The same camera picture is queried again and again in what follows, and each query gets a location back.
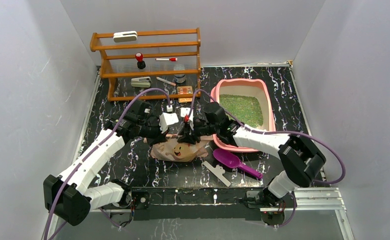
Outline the grey bag sealing clip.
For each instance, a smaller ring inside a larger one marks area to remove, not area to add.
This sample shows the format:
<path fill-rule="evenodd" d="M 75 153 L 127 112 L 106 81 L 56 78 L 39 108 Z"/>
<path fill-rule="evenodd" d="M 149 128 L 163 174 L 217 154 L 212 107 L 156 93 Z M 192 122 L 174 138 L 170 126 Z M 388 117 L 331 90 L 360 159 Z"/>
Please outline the grey bag sealing clip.
<path fill-rule="evenodd" d="M 231 182 L 224 177 L 224 173 L 226 171 L 220 165 L 212 166 L 207 161 L 203 161 L 202 165 L 206 167 L 213 175 L 215 175 L 217 179 L 221 181 L 226 187 L 231 186 Z"/>

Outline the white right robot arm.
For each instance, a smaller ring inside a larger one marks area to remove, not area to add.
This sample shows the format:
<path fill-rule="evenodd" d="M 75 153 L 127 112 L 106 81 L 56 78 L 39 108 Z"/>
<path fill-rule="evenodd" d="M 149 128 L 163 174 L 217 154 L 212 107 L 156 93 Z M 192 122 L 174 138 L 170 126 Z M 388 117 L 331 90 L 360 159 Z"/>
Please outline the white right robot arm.
<path fill-rule="evenodd" d="M 188 107 L 180 109 L 184 127 L 179 133 L 178 142 L 194 144 L 199 142 L 202 136 L 215 135 L 226 145 L 251 148 L 281 161 L 283 171 L 256 196 L 258 203 L 277 207 L 284 197 L 295 189 L 308 188 L 326 163 L 324 154 L 307 134 L 271 133 L 252 128 L 229 119 L 217 102 L 208 103 L 204 108 L 204 115 L 206 120 L 193 117 Z"/>

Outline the pink cat litter box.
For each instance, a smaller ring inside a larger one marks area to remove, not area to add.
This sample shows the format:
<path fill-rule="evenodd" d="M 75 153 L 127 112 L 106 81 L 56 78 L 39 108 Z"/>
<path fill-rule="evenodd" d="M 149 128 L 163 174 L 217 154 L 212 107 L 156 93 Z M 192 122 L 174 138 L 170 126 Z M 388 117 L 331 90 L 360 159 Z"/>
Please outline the pink cat litter box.
<path fill-rule="evenodd" d="M 275 131 L 270 95 L 261 79 L 222 79 L 210 95 L 241 122 L 261 131 Z"/>

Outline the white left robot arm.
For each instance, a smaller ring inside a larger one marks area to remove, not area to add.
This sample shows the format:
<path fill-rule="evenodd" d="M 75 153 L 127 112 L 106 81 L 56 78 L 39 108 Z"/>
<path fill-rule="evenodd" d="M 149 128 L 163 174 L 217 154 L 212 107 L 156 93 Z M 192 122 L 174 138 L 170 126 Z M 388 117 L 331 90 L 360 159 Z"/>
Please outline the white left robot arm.
<path fill-rule="evenodd" d="M 152 106 L 134 100 L 124 116 L 110 118 L 105 128 L 88 149 L 58 176 L 49 175 L 43 182 L 45 207 L 68 224 L 80 224 L 90 211 L 113 204 L 127 208 L 132 204 L 131 188 L 121 180 L 90 187 L 103 166 L 128 142 L 137 137 L 154 144 L 166 140 L 169 126 L 178 122 L 172 105 L 161 115 L 152 113 Z"/>

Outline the orange wooden shelf rack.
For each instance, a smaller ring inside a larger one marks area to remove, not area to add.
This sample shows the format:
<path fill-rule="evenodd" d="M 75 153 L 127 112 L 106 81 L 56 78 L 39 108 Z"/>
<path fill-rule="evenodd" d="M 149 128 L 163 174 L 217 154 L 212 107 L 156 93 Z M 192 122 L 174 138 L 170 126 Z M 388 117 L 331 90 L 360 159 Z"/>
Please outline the orange wooden shelf rack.
<path fill-rule="evenodd" d="M 182 85 L 198 89 L 201 86 L 201 31 L 199 28 L 137 31 L 138 39 L 128 42 L 114 42 L 114 33 L 93 33 L 89 49 L 101 56 L 99 76 L 107 79 L 110 102 L 129 101 L 142 88 L 132 87 L 132 78 L 151 77 L 151 88 L 168 89 L 171 98 L 188 98 L 178 95 L 177 87 Z M 145 69 L 138 69 L 136 53 L 143 54 Z M 156 61 L 156 58 L 178 58 L 178 61 Z M 174 71 L 175 65 L 184 65 L 186 70 Z M 186 73 L 186 82 L 171 86 L 158 81 L 160 77 L 174 83 L 174 75 Z"/>

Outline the purple litter scoop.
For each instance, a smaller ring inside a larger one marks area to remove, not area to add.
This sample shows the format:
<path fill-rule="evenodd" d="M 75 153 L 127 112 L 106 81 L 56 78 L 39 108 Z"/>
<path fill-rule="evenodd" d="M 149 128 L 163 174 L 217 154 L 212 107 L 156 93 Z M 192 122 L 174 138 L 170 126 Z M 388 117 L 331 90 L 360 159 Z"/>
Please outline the purple litter scoop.
<path fill-rule="evenodd" d="M 218 148 L 213 151 L 213 156 L 216 160 L 218 160 L 220 163 L 222 163 L 228 168 L 242 170 L 245 173 L 259 180 L 263 178 L 263 175 L 260 172 L 243 164 L 236 155 L 229 151 Z"/>

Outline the cat litter bag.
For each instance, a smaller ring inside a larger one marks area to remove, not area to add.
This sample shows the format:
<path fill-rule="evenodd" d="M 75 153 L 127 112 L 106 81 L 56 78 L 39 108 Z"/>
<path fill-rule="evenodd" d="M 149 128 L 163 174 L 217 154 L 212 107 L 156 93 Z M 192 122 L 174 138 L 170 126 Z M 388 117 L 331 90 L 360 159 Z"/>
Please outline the cat litter bag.
<path fill-rule="evenodd" d="M 167 134 L 166 142 L 154 144 L 150 150 L 150 156 L 157 160 L 188 163 L 195 158 L 207 157 L 206 144 L 213 140 L 212 136 L 202 136 L 196 144 L 179 143 L 178 136 Z"/>

